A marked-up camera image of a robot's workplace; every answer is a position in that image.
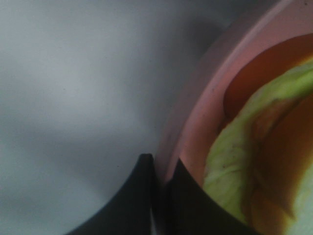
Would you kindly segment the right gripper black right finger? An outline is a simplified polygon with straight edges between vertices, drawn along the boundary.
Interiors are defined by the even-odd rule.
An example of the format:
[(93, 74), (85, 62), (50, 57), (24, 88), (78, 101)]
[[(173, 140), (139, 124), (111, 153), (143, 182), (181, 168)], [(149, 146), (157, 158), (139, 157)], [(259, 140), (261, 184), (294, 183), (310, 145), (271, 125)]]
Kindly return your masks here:
[(217, 205), (200, 188), (182, 161), (169, 186), (168, 235), (253, 235), (254, 230)]

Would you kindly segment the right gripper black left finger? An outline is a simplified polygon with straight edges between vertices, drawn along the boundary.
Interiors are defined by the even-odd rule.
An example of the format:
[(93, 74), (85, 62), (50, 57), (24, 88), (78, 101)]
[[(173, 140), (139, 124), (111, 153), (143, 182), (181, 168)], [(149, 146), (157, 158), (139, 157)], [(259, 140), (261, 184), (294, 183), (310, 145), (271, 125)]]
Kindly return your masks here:
[(141, 154), (115, 196), (70, 235), (150, 235), (154, 159)]

